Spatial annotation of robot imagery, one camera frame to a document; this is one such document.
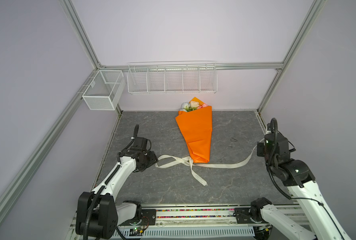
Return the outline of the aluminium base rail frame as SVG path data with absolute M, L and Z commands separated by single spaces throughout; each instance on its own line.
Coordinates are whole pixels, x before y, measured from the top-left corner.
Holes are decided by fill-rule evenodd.
M 299 205 L 275 206 L 287 217 L 300 224 L 307 230 L 311 229 L 311 224 Z M 198 227 L 253 227 L 254 237 L 222 237 L 214 239 L 186 239 L 186 240 L 215 240 L 223 238 L 253 238 L 255 240 L 267 240 L 272 234 L 268 223 L 237 224 L 233 217 L 234 208 L 250 208 L 249 206 L 239 205 L 220 205 L 220 206 L 145 206 L 142 209 L 156 209 L 157 220 L 154 226 L 121 226 L 119 225 L 113 236 L 109 240 L 126 239 L 120 231 L 120 227 L 137 228 L 135 235 L 144 233 L 148 228 L 168 227 L 168 228 L 198 228 Z

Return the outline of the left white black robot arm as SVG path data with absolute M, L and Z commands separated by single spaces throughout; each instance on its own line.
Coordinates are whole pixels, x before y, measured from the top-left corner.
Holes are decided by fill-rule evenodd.
M 90 192 L 83 192 L 77 205 L 76 233 L 88 238 L 110 239 L 118 226 L 143 220 L 142 206 L 136 201 L 116 204 L 116 198 L 132 173 L 140 173 L 158 162 L 151 141 L 138 136 L 135 126 L 131 142 L 117 153 L 117 163 L 108 175 Z

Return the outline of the white mesh box basket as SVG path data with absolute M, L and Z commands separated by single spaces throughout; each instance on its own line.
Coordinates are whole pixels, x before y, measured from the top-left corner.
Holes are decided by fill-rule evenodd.
M 82 97 L 90 110 L 115 111 L 125 86 L 122 71 L 98 70 Z

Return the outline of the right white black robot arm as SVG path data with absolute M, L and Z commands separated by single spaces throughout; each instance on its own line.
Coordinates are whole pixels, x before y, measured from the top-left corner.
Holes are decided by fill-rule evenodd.
M 268 223 L 290 240 L 349 240 L 350 236 L 325 201 L 309 166 L 291 157 L 295 149 L 290 149 L 290 145 L 280 133 L 277 119 L 272 118 L 263 141 L 257 143 L 257 155 L 265 159 L 274 187 L 286 199 L 299 203 L 312 230 L 297 224 L 266 198 L 251 203 L 251 220 Z

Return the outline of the cream fake rose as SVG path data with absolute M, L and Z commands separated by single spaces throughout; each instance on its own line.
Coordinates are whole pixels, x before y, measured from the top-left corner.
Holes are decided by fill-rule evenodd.
M 200 107 L 200 103 L 196 102 L 196 101 L 190 101 L 190 108 L 191 109 L 197 109 L 198 107 Z

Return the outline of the white fake rose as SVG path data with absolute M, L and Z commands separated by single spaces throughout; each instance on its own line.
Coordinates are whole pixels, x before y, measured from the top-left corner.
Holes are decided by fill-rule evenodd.
M 186 103 L 183 103 L 182 106 L 181 106 L 181 109 L 180 111 L 182 112 L 188 112 L 190 110 L 190 103 L 186 102 Z

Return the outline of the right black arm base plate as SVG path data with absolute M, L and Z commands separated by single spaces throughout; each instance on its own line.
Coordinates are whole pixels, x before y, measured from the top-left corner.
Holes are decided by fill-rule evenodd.
M 254 224 L 250 208 L 234 208 L 233 217 L 237 224 Z

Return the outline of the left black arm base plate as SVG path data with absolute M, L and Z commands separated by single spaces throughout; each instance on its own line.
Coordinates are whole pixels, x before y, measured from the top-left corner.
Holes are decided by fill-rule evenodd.
M 154 226 L 157 220 L 156 209 L 142 209 L 140 217 L 134 220 L 128 220 L 121 224 L 121 226 Z

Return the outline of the white printed ribbon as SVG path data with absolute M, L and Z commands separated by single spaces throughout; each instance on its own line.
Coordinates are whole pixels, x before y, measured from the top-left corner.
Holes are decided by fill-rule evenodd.
M 178 158 L 178 157 L 171 156 L 171 155 L 162 155 L 158 158 L 158 160 L 173 159 L 174 161 L 167 163 L 167 164 L 163 164 L 163 165 L 155 164 L 155 166 L 160 169 L 167 169 L 167 168 L 179 165 L 179 164 L 185 165 L 190 168 L 192 176 L 201 185 L 207 186 L 208 185 L 207 181 L 205 181 L 201 176 L 199 176 L 193 170 L 193 167 L 202 167 L 202 168 L 208 168 L 208 169 L 237 169 L 237 168 L 241 168 L 249 163 L 250 159 L 253 156 L 254 151 L 257 148 L 258 148 L 258 146 L 255 146 L 246 159 L 244 159 L 241 162 L 235 163 L 235 164 L 195 164 L 194 160 L 190 156 L 186 156 L 184 158 Z

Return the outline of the orange wrapping paper sheet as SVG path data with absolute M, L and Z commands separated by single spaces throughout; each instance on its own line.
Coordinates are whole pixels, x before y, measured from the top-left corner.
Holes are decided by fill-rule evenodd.
M 198 98 L 193 98 L 190 101 L 199 102 L 200 105 L 206 104 Z M 210 161 L 213 132 L 212 107 L 208 105 L 208 107 L 199 110 L 190 108 L 188 112 L 179 110 L 176 122 L 194 163 L 208 163 Z

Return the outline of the dark pink fake rose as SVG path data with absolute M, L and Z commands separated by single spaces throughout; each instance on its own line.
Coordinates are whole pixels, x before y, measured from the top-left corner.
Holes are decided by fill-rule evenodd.
M 207 104 L 203 104 L 203 105 L 198 106 L 197 110 L 203 109 L 203 108 L 206 108 L 206 107 L 208 107 L 208 105 Z

